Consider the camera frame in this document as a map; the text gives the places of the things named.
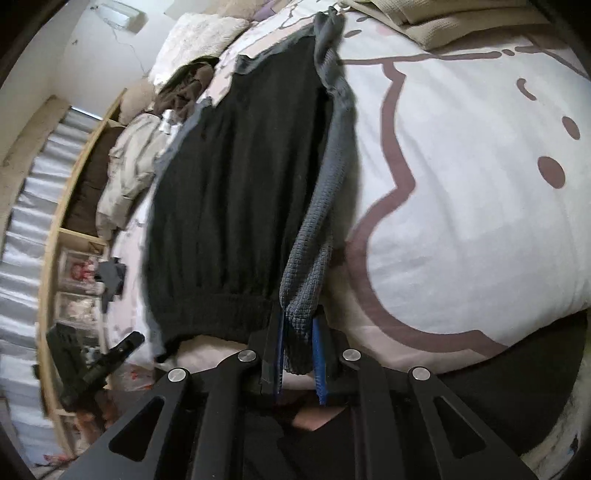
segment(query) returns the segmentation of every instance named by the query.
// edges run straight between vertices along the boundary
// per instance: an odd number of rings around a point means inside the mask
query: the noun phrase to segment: wall
[[[53,92],[53,78],[64,48],[89,0],[71,0],[21,54],[0,89],[0,160],[32,115]]]
[[[119,92],[147,74],[175,20],[164,15],[173,0],[121,0],[145,14],[145,25],[134,34],[104,23],[91,2],[67,43],[54,93],[77,108],[102,116]],[[194,0],[203,11],[209,0]]]

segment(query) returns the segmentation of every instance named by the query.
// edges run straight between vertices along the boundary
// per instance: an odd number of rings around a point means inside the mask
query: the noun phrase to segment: gray knit fabric
[[[330,8],[328,15],[316,14],[313,25],[314,64],[322,84],[333,98],[333,116],[310,206],[281,279],[279,297],[286,319],[285,368],[296,374],[305,374],[312,368],[312,317],[333,246],[330,214],[357,155],[353,93],[336,52],[344,23],[345,19]]]

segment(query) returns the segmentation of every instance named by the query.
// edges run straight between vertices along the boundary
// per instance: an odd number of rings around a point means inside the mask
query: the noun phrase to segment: cartoon face print
[[[431,54],[347,17],[362,164],[350,285],[403,345],[496,355],[556,319],[565,291],[582,297],[566,273],[588,258],[589,81],[526,38]]]

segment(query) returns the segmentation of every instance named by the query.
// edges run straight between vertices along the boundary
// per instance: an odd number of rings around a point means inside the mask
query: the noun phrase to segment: blue clip
[[[316,382],[316,395],[320,405],[326,405],[328,391],[326,388],[326,360],[322,347],[322,336],[318,326],[318,318],[312,320],[312,360],[314,363],[314,381]]]

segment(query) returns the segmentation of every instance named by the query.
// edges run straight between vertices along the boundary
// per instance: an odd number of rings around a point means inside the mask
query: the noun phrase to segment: wooden frame
[[[75,453],[74,440],[72,436],[69,435],[64,423],[65,417],[70,416],[70,414],[65,412],[59,403],[56,391],[55,367],[46,341],[46,333],[53,324],[54,318],[53,297],[56,290],[56,262],[59,257],[60,247],[62,246],[79,251],[99,250],[103,253],[108,249],[108,245],[104,240],[62,228],[62,224],[80,173],[82,172],[96,141],[106,128],[110,128],[112,125],[116,124],[111,117],[119,108],[124,93],[125,90],[119,94],[111,107],[109,107],[105,117],[90,135],[88,142],[86,142],[84,149],[82,149],[82,152],[80,152],[80,155],[74,164],[72,174],[66,182],[62,197],[58,202],[56,212],[51,222],[51,228],[49,230],[49,235],[47,236],[45,247],[43,268],[41,270],[37,332],[37,358],[39,361],[41,390],[43,392],[48,414],[54,424],[54,432],[58,444],[69,457],[73,457]]]

